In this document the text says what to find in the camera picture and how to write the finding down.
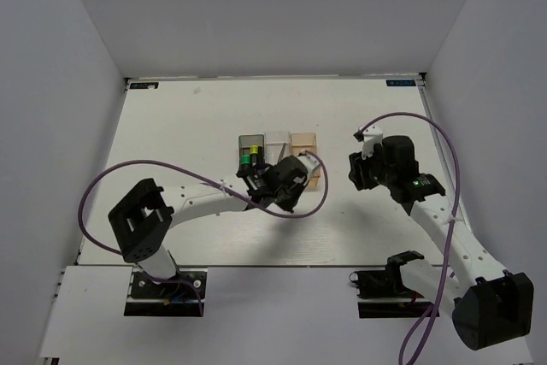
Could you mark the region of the black handled scissors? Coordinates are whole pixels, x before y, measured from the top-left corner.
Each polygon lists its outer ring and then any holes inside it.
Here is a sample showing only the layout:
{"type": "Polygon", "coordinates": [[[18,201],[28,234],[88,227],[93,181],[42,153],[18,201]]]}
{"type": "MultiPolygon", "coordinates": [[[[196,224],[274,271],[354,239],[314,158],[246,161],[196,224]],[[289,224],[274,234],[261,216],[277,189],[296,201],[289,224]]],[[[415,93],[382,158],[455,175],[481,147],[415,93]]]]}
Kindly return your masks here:
{"type": "Polygon", "coordinates": [[[275,148],[275,156],[274,159],[277,162],[280,162],[285,157],[287,144],[280,144],[278,147],[275,148]]]}

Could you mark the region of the green cap highlighter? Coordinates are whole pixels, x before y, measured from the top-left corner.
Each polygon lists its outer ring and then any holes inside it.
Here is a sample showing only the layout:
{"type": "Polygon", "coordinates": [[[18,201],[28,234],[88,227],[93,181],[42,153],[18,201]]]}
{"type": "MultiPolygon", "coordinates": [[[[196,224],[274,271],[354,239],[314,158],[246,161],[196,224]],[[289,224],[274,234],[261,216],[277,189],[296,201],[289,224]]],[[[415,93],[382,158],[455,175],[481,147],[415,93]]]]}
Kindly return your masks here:
{"type": "Polygon", "coordinates": [[[244,173],[252,168],[252,159],[250,154],[244,154],[240,157],[239,171],[244,173]]]}

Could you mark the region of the yellow cap highlighter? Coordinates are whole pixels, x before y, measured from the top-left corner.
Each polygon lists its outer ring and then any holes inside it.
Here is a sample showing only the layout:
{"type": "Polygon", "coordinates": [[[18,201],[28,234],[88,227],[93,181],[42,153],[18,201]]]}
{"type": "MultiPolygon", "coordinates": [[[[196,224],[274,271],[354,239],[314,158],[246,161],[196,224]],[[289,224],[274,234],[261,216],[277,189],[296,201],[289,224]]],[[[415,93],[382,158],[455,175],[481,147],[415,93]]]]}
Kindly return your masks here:
{"type": "Polygon", "coordinates": [[[250,162],[252,166],[258,165],[261,160],[261,146],[252,145],[250,147],[250,162]]]}

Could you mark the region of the purple cap highlighter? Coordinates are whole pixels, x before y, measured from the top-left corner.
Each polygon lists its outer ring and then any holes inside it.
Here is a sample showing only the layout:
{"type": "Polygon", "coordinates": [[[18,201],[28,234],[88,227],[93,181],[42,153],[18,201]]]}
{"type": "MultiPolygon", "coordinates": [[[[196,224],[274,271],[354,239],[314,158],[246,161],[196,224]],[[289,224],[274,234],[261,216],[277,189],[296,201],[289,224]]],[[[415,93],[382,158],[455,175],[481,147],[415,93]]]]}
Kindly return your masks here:
{"type": "Polygon", "coordinates": [[[267,166],[265,159],[264,148],[259,146],[256,153],[256,167],[259,169],[264,169],[267,166]]]}

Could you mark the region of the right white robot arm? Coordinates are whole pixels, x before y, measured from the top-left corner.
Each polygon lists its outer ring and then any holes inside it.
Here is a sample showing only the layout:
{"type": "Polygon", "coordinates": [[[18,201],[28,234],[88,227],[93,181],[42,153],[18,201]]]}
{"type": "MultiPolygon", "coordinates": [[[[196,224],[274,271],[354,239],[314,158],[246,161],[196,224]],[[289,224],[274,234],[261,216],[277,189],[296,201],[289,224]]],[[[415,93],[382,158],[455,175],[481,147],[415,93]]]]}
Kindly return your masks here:
{"type": "Polygon", "coordinates": [[[440,302],[457,335],[471,350],[526,336],[531,331],[534,287],[524,273],[512,274],[451,214],[445,189],[423,174],[407,136],[385,137],[372,127],[356,132],[362,149],[350,155],[349,179],[357,190],[388,189],[391,198],[447,255],[454,276],[442,280],[418,251],[390,256],[378,274],[361,271],[365,298],[411,292],[440,302]]]}

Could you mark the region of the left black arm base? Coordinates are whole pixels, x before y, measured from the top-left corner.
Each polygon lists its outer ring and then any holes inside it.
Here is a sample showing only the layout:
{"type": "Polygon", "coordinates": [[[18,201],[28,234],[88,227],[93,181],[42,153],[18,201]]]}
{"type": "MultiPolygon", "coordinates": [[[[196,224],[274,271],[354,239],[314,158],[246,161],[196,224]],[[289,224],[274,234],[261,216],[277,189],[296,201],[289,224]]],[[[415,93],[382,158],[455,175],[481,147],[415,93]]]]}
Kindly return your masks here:
{"type": "Polygon", "coordinates": [[[205,307],[207,270],[181,270],[182,279],[191,284],[155,283],[146,274],[134,270],[128,286],[124,316],[127,317],[201,317],[205,307]]]}

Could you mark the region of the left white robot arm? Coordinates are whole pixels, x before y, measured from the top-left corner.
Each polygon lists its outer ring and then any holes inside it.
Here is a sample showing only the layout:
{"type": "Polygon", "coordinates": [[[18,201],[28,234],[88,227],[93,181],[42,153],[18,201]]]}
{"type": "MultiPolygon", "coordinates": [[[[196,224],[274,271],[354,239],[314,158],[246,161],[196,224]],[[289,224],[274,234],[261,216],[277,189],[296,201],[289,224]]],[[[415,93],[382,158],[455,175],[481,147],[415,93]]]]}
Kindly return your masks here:
{"type": "Polygon", "coordinates": [[[225,179],[187,187],[139,181],[110,211],[108,220],[125,262],[151,277],[163,296],[180,286],[180,274],[163,245],[168,230],[182,223],[226,212],[267,209],[291,213],[320,166],[309,154],[288,156],[273,166],[243,165],[225,179]]]}

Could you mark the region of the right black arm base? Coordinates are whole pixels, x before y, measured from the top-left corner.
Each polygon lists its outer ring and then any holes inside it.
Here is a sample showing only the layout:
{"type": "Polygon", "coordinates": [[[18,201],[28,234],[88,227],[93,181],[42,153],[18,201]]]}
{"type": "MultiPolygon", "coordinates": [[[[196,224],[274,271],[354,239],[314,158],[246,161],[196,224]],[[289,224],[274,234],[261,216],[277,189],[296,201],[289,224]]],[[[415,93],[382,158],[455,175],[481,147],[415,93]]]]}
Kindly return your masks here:
{"type": "Polygon", "coordinates": [[[356,270],[349,282],[357,289],[360,319],[412,319],[424,313],[430,316],[432,303],[403,285],[400,268],[423,260],[417,251],[408,250],[391,256],[382,269],[356,270]]]}

